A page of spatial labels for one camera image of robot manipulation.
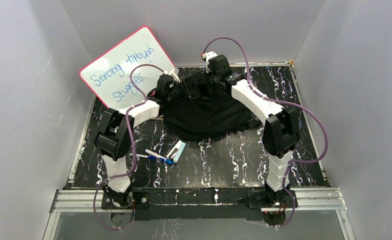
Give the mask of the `black student backpack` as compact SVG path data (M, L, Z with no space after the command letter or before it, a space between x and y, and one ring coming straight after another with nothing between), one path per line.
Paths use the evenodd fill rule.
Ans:
M219 138L228 132L245 131L261 126L261 121L226 92L208 92L206 72L184 78L196 91L195 99L167 101L165 125L185 141Z

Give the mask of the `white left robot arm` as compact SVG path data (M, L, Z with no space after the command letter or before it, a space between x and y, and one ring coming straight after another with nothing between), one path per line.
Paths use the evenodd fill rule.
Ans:
M115 193L113 200L119 207L127 208L133 202L133 194L127 190L131 186L129 176L137 165L134 128L159 116L165 117L167 101L173 99L173 92L181 98L183 86L183 78L164 73L143 101L120 110L108 108L103 113L94 144L107 170L103 183Z

